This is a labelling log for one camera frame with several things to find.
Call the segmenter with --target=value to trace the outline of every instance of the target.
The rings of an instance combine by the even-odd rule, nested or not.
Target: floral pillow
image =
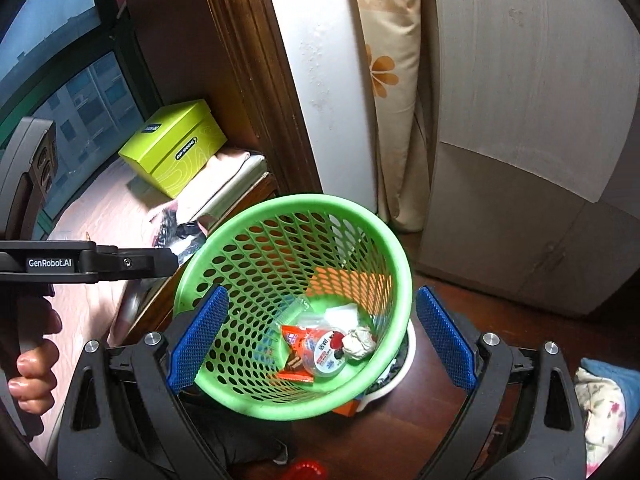
[[[611,379],[583,368],[575,375],[575,393],[584,415],[587,478],[617,446],[625,431],[625,397]]]

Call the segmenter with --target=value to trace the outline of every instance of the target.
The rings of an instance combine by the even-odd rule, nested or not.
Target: red plastic object
[[[318,462],[303,460],[292,464],[280,480],[327,480],[326,469]]]

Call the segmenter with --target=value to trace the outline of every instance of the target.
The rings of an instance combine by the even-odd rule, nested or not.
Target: wooden door frame
[[[272,1],[207,1],[280,192],[322,192]]]

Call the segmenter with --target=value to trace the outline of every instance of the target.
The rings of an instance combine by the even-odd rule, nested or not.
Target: basket rim
[[[385,337],[366,366],[351,380],[332,392],[321,394],[315,399],[302,400],[300,402],[283,404],[244,402],[241,400],[242,396],[238,396],[235,392],[222,386],[218,388],[217,383],[211,381],[209,377],[204,380],[204,376],[201,376],[201,374],[205,372],[201,369],[196,376],[196,384],[217,402],[236,412],[268,420],[297,420],[330,412],[332,409],[354,399],[373,384],[395,357],[398,347],[404,338],[412,310],[413,295],[409,262],[402,245],[391,229],[378,216],[363,206],[350,200],[325,194],[309,193],[273,198],[251,206],[225,222],[211,234],[205,246],[207,244],[215,244],[219,240],[223,242],[233,240],[240,230],[257,221],[257,218],[290,214],[295,207],[305,207],[308,210],[321,208],[322,210],[324,206],[330,210],[348,211],[359,216],[362,223],[367,225],[367,228],[374,230],[380,236],[383,245],[390,254],[389,261],[386,264],[389,274],[396,282],[396,288],[395,297],[392,300],[394,302],[393,312]],[[199,260],[206,258],[206,251],[203,251],[203,249],[204,246],[187,263],[187,268],[180,279],[174,297],[174,315],[190,309],[189,307],[180,307],[180,297],[190,275],[196,272],[195,269],[198,267]]]

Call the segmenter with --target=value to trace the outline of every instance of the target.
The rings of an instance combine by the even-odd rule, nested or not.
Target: beige curtain
[[[376,103],[378,213],[422,229],[429,199],[427,136],[416,107],[420,0],[358,0]]]

